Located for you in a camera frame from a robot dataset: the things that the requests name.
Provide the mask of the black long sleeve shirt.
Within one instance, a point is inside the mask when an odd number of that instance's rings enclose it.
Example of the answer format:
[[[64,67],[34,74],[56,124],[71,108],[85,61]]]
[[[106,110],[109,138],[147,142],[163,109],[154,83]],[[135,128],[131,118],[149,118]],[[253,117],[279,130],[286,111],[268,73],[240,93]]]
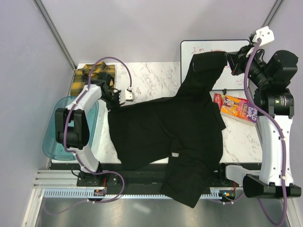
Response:
[[[123,168],[168,158],[160,192],[191,208],[223,156],[225,123],[210,91],[226,64],[222,51],[195,54],[175,96],[108,113],[110,138]]]

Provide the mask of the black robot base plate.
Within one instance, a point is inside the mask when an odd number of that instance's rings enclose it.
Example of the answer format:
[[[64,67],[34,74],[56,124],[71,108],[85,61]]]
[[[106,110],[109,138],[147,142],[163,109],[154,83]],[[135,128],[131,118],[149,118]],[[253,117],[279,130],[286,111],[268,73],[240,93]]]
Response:
[[[222,167],[220,165],[214,171],[202,194],[210,194],[212,189],[218,189],[220,197],[228,194],[233,199],[241,187],[225,178]],[[149,164],[137,170],[125,170],[121,164],[100,164],[97,171],[103,172],[103,175],[85,173],[82,170],[72,174],[77,177],[78,187],[105,187],[108,194],[116,194],[122,189],[122,180],[117,175],[120,174],[125,181],[123,195],[160,195],[166,169],[167,164]]]

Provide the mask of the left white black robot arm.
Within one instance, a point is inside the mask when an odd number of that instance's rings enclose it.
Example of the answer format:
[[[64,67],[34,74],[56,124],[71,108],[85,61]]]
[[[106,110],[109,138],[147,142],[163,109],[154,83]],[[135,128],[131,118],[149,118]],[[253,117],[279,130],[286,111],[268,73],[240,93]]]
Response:
[[[64,108],[57,108],[54,112],[56,141],[63,145],[67,153],[76,158],[83,172],[89,173],[87,180],[93,186],[101,185],[104,175],[99,171],[99,161],[89,145],[87,114],[99,99],[106,103],[107,108],[121,105],[121,91],[113,91],[112,80],[112,76],[104,72],[99,73],[96,79],[89,77],[75,100]]]

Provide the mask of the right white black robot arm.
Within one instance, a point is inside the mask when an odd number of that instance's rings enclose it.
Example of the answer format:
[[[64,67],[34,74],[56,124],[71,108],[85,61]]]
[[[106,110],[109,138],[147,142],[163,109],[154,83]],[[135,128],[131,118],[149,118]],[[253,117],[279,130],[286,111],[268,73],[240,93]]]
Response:
[[[297,72],[298,57],[290,51],[276,51],[264,62],[264,49],[248,54],[249,46],[226,54],[232,75],[244,73],[257,88],[251,93],[244,85],[245,96],[257,108],[262,147],[260,171],[229,165],[217,174],[217,181],[228,186],[235,181],[242,185],[248,198],[282,199],[302,195],[294,184],[290,168],[289,137],[294,116],[294,97],[288,85]]]

